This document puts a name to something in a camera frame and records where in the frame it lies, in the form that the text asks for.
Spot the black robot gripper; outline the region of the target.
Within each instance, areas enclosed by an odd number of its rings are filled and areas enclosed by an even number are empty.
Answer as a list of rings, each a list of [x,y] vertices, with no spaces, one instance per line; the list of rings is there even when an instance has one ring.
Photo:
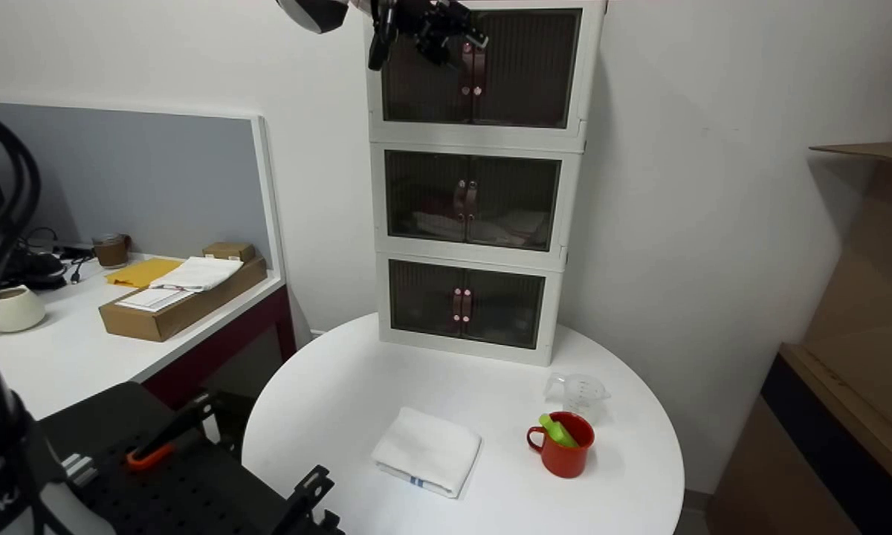
[[[486,46],[482,19],[461,0],[369,0],[370,46],[369,70],[379,71],[396,40],[408,37],[416,50],[442,65],[449,61],[449,43],[463,40],[471,47]]]

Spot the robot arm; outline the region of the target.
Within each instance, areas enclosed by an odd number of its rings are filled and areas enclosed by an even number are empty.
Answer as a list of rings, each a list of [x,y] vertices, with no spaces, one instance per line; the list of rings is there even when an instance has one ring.
[[[399,40],[442,65],[455,40],[483,50],[491,37],[482,19],[461,0],[277,0],[277,7],[303,31],[333,34],[344,25],[348,9],[370,21],[369,70],[379,71]]]

